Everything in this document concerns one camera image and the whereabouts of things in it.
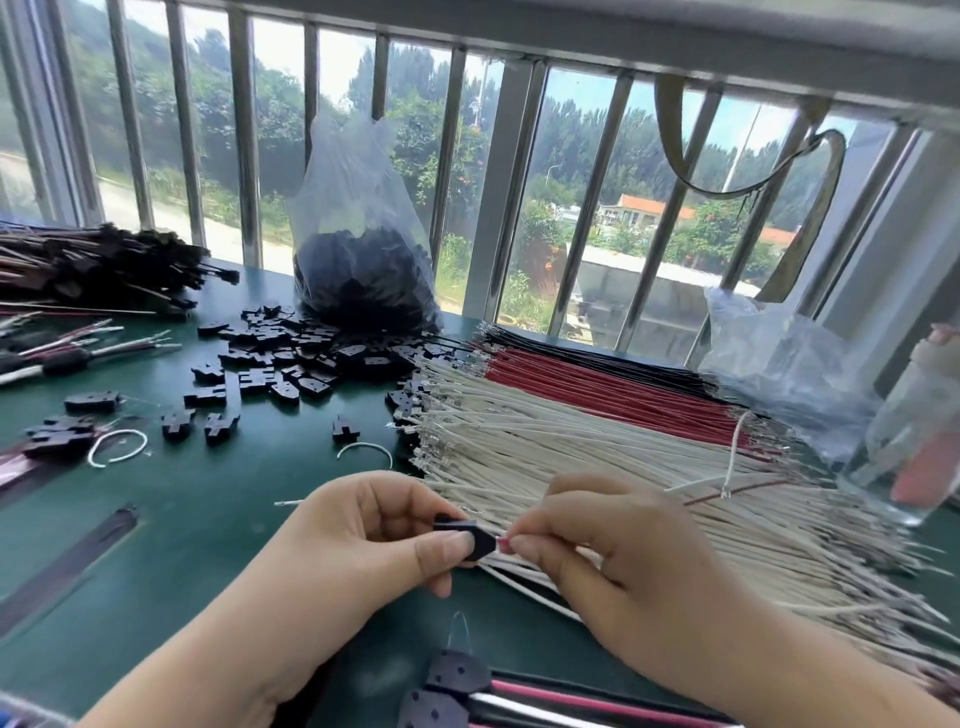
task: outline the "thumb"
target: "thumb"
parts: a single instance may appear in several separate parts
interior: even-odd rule
[[[379,580],[386,604],[461,564],[473,551],[473,536],[462,531],[432,531],[379,546],[387,556]]]
[[[550,577],[561,596],[598,640],[603,642],[615,633],[616,623],[629,598],[587,557],[577,553],[573,544],[556,536],[523,534],[510,540],[510,548]]]

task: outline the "hand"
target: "hand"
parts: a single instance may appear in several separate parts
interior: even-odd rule
[[[433,532],[466,516],[412,477],[337,478],[314,491],[196,622],[255,668],[249,689],[292,698],[374,612],[425,584],[450,594],[450,570],[473,537]]]
[[[780,615],[727,567],[678,502],[638,482],[560,475],[506,539],[628,666],[735,715]],[[599,554],[602,567],[575,546]]]

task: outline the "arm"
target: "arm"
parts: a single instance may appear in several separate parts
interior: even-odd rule
[[[960,726],[905,676],[753,594],[655,489],[559,476],[507,540],[628,666],[749,728]]]
[[[464,517],[398,473],[327,483],[79,728],[266,728],[376,610],[424,583],[449,595],[473,537],[432,532],[441,513]]]

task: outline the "crumpled plastic bag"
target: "crumpled plastic bag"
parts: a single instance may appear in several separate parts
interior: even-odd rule
[[[287,206],[300,299],[340,328],[439,330],[427,236],[391,160],[392,122],[355,113],[341,125],[322,109],[310,138]]]
[[[705,294],[710,351],[698,371],[790,427],[825,462],[849,460],[882,400],[847,342],[786,303],[760,307],[719,288]]]

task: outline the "bundle of white wires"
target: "bundle of white wires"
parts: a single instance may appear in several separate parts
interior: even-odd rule
[[[947,619],[872,568],[929,570],[921,548],[856,496],[805,481],[781,457],[595,417],[490,382],[477,367],[424,361],[421,374],[431,388],[415,415],[415,464],[428,486],[490,532],[502,534],[536,504],[556,473],[639,478],[680,499],[714,548],[765,598],[837,630],[919,681],[960,667],[960,659],[912,634],[960,643],[936,626]],[[480,568],[577,619],[528,587],[556,591],[521,559],[494,553]]]

